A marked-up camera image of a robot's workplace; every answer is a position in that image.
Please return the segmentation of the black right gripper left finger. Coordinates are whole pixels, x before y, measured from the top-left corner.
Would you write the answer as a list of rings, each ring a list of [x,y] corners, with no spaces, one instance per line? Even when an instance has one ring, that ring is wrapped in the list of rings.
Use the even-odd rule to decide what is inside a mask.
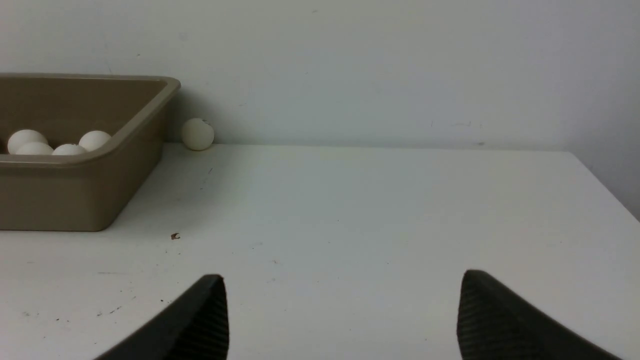
[[[204,275],[99,360],[226,360],[230,347],[224,278]]]

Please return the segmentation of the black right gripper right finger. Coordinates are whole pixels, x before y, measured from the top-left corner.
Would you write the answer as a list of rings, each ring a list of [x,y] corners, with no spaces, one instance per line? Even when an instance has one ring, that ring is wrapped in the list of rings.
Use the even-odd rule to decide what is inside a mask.
[[[481,269],[461,281],[455,326],[464,360],[614,360]]]

